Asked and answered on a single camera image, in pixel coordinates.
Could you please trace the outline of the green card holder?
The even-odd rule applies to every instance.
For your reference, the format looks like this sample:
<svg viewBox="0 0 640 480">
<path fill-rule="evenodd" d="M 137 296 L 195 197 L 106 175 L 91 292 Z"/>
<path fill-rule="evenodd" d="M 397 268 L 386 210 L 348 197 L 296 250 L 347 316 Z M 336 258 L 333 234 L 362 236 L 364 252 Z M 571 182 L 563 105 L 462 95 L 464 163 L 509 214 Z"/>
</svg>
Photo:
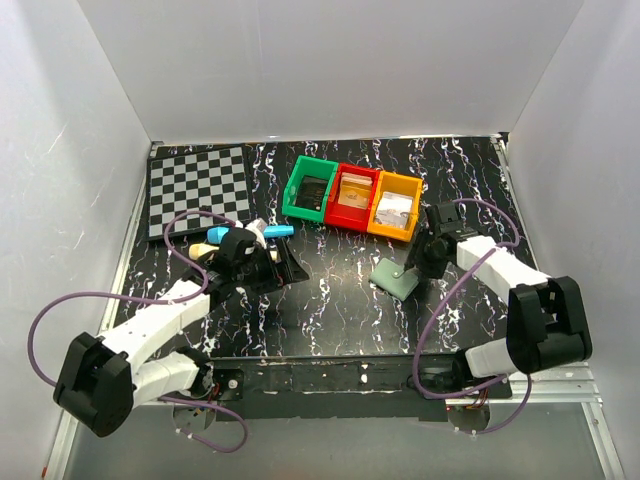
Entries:
<svg viewBox="0 0 640 480">
<path fill-rule="evenodd" d="M 418 286 L 419 279 L 394 279 L 392 274 L 401 267 L 387 258 L 382 258 L 373 269 L 369 281 L 396 299 L 405 301 Z"/>
</svg>

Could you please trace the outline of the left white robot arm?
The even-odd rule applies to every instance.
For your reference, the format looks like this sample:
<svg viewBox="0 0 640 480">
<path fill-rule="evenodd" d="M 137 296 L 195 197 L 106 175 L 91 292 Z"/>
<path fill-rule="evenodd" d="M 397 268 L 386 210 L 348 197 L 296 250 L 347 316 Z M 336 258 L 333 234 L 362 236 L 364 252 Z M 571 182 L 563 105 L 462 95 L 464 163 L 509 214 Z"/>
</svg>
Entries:
<svg viewBox="0 0 640 480">
<path fill-rule="evenodd" d="M 100 337 L 78 335 L 53 399 L 99 437 L 118 429 L 136 407 L 167 394 L 206 399 L 215 380 L 205 355 L 187 347 L 159 360 L 152 354 L 237 289 L 261 295 L 308 278 L 285 239 L 269 245 L 253 231 L 234 227 L 156 302 Z"/>
</svg>

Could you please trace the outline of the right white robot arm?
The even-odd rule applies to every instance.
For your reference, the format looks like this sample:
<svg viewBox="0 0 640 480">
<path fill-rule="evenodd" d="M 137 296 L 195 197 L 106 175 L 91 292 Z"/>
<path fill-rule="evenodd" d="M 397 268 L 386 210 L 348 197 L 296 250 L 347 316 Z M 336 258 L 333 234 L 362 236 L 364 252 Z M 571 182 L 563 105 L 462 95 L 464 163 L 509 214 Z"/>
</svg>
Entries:
<svg viewBox="0 0 640 480">
<path fill-rule="evenodd" d="M 511 252 L 518 239 L 497 242 L 468 226 L 460 203 L 427 208 L 427 224 L 417 233 L 405 263 L 406 269 L 431 279 L 453 264 L 464 273 L 448 298 L 476 278 L 507 307 L 505 337 L 463 352 L 458 364 L 464 388 L 455 395 L 487 389 L 516 372 L 533 374 L 590 359 L 593 344 L 578 283 L 521 262 Z"/>
</svg>

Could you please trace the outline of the white card in yellow bin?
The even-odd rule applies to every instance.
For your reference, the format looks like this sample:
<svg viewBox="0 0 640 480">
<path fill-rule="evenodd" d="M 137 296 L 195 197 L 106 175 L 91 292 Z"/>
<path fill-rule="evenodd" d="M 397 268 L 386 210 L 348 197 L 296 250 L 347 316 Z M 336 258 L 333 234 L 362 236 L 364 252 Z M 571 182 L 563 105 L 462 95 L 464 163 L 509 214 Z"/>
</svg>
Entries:
<svg viewBox="0 0 640 480">
<path fill-rule="evenodd" d="M 405 229 L 413 207 L 413 198 L 385 191 L 378 202 L 374 222 L 388 227 Z"/>
</svg>

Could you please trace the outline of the black card in green bin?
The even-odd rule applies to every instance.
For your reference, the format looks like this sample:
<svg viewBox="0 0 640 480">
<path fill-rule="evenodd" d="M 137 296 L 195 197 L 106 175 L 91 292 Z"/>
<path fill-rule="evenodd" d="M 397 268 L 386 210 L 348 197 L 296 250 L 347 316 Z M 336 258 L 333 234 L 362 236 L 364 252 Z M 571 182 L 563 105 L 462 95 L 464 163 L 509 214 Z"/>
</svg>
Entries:
<svg viewBox="0 0 640 480">
<path fill-rule="evenodd" d="M 328 181 L 305 175 L 299 184 L 295 206 L 312 211 L 320 211 L 324 201 Z"/>
</svg>

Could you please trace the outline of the orange card in red bin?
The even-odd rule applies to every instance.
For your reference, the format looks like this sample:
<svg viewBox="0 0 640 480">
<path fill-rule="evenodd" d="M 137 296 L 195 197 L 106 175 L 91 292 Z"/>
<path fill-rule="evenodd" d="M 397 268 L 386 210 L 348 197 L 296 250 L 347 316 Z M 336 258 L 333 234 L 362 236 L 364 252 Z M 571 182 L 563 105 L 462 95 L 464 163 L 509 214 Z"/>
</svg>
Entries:
<svg viewBox="0 0 640 480">
<path fill-rule="evenodd" d="M 342 173 L 338 203 L 347 207 L 367 209 L 372 186 L 373 180 L 368 176 Z"/>
</svg>

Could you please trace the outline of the blue plastic crayon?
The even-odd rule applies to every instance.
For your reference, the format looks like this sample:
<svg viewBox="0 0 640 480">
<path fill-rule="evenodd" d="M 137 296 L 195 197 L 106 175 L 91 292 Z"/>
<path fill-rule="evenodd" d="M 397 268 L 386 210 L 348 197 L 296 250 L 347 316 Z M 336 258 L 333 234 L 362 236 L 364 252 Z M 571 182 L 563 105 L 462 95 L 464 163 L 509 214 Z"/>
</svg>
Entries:
<svg viewBox="0 0 640 480">
<path fill-rule="evenodd" d="M 213 227 L 207 231 L 207 242 L 212 245 L 219 245 L 223 237 L 228 233 L 229 227 Z M 291 225 L 270 225 L 263 231 L 266 239 L 275 239 L 292 236 L 295 229 Z"/>
</svg>

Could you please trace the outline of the cream plastic crayon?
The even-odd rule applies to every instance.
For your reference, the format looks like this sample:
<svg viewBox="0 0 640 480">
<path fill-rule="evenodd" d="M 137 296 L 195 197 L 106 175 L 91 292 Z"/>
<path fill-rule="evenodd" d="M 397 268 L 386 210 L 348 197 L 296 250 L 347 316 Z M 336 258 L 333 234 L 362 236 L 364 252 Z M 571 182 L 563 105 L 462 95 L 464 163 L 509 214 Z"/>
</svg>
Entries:
<svg viewBox="0 0 640 480">
<path fill-rule="evenodd" d="M 214 265 L 239 268 L 260 263 L 271 264 L 269 251 L 270 249 L 263 249 L 255 242 L 230 245 L 199 243 L 190 246 L 188 254 L 191 260 L 209 268 Z"/>
</svg>

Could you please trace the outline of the yellow plastic bin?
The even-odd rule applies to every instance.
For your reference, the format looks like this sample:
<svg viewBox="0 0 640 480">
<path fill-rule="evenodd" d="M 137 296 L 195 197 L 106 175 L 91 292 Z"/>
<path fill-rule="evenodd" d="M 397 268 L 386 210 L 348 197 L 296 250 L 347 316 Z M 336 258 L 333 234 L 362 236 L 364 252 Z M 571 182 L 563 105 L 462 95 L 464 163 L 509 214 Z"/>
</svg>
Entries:
<svg viewBox="0 0 640 480">
<path fill-rule="evenodd" d="M 409 242 L 419 218 L 422 187 L 421 178 L 381 171 L 367 232 Z"/>
</svg>

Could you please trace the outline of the green plastic bin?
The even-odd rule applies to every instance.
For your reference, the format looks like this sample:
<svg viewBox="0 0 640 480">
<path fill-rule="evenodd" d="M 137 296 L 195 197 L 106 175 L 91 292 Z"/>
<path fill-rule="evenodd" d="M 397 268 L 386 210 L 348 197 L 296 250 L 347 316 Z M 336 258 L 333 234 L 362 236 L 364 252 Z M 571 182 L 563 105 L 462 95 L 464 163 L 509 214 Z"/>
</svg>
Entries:
<svg viewBox="0 0 640 480">
<path fill-rule="evenodd" d="M 323 223 L 338 166 L 334 161 L 300 155 L 284 189 L 282 213 Z"/>
</svg>

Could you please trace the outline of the checkered chessboard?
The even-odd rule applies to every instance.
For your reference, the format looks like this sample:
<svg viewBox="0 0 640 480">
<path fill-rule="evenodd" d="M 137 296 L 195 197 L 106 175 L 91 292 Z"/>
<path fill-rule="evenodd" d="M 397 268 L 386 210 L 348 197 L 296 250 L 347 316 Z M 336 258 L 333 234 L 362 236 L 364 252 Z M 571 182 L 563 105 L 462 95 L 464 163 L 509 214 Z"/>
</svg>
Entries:
<svg viewBox="0 0 640 480">
<path fill-rule="evenodd" d="M 146 236 L 163 238 L 167 224 L 176 216 L 201 206 L 233 222 L 252 217 L 248 174 L 240 146 L 170 148 L 158 153 L 147 168 Z"/>
</svg>

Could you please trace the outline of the red plastic bin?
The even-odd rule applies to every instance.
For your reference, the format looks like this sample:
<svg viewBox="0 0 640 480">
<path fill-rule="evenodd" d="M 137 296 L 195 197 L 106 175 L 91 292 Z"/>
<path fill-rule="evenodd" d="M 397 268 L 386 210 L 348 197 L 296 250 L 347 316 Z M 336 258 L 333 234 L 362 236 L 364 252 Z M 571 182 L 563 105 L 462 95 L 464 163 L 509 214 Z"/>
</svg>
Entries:
<svg viewBox="0 0 640 480">
<path fill-rule="evenodd" d="M 379 170 L 340 163 L 327 200 L 327 225 L 366 233 Z"/>
</svg>

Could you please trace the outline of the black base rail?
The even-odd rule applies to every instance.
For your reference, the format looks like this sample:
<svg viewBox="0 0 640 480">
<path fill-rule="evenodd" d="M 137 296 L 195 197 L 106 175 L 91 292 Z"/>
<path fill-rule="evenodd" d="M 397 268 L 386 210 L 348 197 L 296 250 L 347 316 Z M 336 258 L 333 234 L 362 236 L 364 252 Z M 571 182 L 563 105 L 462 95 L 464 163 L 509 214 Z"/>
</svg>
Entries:
<svg viewBox="0 0 640 480">
<path fill-rule="evenodd" d="M 415 389 L 410 354 L 217 358 L 204 398 L 245 419 L 448 420 Z"/>
</svg>

